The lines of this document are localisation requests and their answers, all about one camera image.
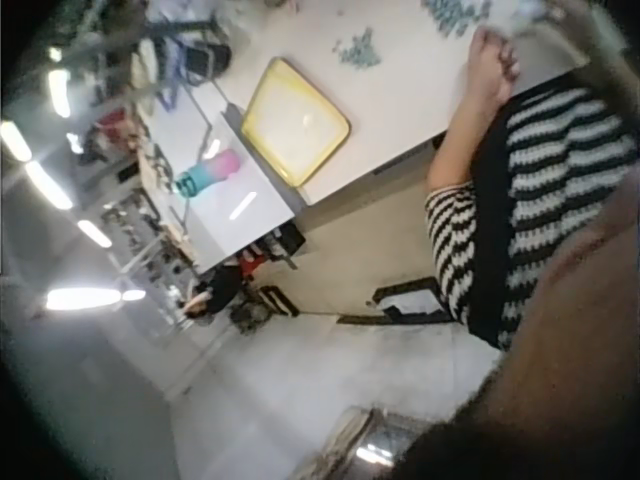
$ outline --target water bottle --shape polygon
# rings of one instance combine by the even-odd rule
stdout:
[[[215,157],[194,165],[182,172],[176,180],[176,188],[184,198],[193,198],[214,183],[222,182],[240,169],[240,158],[231,150],[223,150]]]

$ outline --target red object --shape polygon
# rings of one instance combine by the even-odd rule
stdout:
[[[100,131],[107,136],[113,145],[120,145],[120,143],[122,143],[119,126],[120,123],[126,120],[126,118],[126,110],[124,108],[119,108],[118,110],[108,113],[97,122]]]
[[[256,268],[258,268],[260,265],[262,265],[266,261],[267,261],[267,259],[265,258],[264,255],[256,256],[255,260],[253,260],[251,262],[248,261],[247,259],[245,259],[244,257],[240,256],[240,258],[238,258],[238,264],[240,265],[240,268],[242,269],[242,276],[243,277],[247,277],[247,276],[253,274],[253,272],[256,270]]]

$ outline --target table top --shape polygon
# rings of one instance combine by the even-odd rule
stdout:
[[[495,0],[490,25],[507,29],[512,0]],[[332,52],[337,40],[348,47],[354,35],[373,29],[372,44],[382,58],[366,70],[341,64]],[[351,122],[345,144],[299,191],[313,204],[404,152],[446,130],[464,89],[473,28],[457,38],[441,37],[419,0],[306,0],[294,14],[270,13],[217,79],[226,99],[246,109],[273,57],[284,57]],[[575,67],[559,37],[516,40],[523,91]]]

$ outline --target hand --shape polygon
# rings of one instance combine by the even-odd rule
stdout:
[[[545,0],[549,22],[587,55],[599,46],[599,32],[586,0]]]
[[[469,49],[469,80],[463,102],[491,118],[509,101],[520,74],[513,46],[498,33],[478,27]]]

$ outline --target yellow tray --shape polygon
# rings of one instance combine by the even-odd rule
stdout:
[[[282,58],[265,70],[242,123],[242,133],[292,187],[307,181],[350,130],[344,115]]]

